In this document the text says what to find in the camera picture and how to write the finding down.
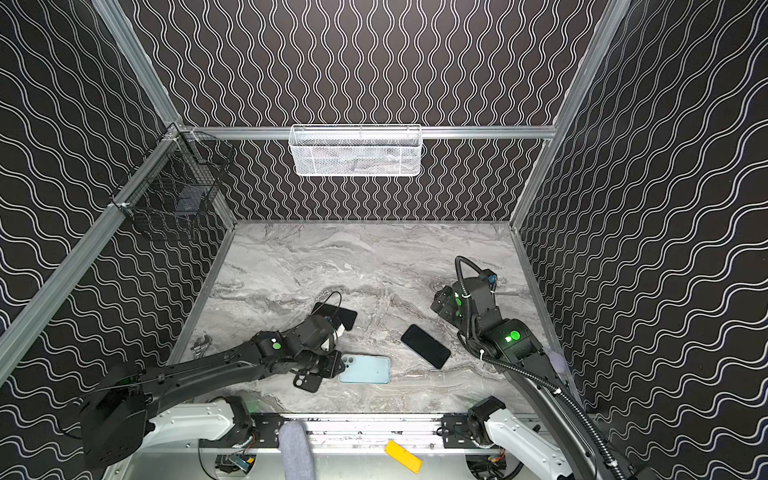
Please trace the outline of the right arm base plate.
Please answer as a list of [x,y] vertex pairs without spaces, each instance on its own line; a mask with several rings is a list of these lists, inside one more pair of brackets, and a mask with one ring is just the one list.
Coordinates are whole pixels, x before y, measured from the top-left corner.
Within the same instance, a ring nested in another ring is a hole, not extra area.
[[445,414],[434,433],[441,438],[446,449],[499,448],[490,437],[489,416],[480,417],[470,414]]

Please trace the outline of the light blue phone case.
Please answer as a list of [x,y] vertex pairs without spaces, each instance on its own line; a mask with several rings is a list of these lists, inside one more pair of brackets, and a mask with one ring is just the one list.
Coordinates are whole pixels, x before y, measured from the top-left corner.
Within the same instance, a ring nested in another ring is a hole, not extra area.
[[385,356],[344,354],[344,371],[338,376],[345,384],[388,384],[391,360]]

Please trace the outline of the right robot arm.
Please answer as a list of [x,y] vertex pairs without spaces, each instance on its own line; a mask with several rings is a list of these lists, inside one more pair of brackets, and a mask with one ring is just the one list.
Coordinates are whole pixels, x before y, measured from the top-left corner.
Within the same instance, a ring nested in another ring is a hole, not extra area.
[[547,437],[522,424],[496,398],[468,413],[472,440],[496,447],[539,479],[654,479],[649,466],[632,463],[602,433],[571,394],[532,330],[506,318],[496,303],[497,276],[464,256],[454,260],[455,282],[431,305],[457,330],[464,349],[492,366],[534,408]]

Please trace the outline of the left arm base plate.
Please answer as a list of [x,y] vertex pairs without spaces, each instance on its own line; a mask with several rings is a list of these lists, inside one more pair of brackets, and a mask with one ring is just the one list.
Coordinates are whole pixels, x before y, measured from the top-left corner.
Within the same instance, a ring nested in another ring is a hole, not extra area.
[[250,420],[236,422],[217,440],[200,440],[201,448],[249,450],[277,448],[279,430],[286,419],[277,413],[252,414]]

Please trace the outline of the blue phone black screen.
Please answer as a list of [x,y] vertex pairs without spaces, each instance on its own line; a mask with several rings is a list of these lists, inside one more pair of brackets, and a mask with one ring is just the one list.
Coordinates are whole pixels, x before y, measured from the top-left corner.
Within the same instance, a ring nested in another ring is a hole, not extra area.
[[451,350],[418,325],[410,325],[400,340],[432,367],[441,370],[451,356]]

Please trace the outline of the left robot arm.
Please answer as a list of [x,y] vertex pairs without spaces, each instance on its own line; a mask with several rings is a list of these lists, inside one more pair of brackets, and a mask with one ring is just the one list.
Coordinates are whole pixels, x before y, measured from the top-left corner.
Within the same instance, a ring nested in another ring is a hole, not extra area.
[[79,411],[85,466],[102,469],[136,452],[159,429],[151,420],[195,397],[239,383],[293,373],[305,391],[343,371],[338,339],[357,315],[311,314],[284,331],[262,331],[218,354],[144,369],[113,367],[83,397]]

